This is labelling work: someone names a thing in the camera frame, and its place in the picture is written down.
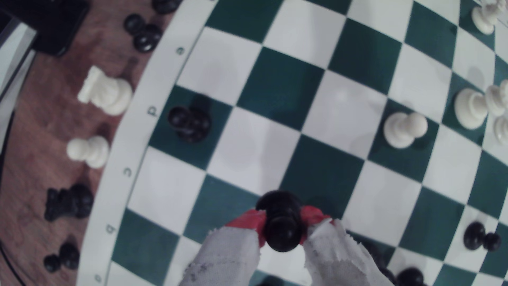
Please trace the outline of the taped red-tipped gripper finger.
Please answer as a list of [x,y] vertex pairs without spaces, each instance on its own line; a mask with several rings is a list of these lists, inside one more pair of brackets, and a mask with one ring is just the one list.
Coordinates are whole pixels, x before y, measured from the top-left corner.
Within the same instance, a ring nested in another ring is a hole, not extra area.
[[209,233],[179,285],[249,285],[266,240],[266,212],[248,210]]
[[393,285],[340,219],[311,205],[303,206],[300,215],[307,226],[301,244],[312,285]]

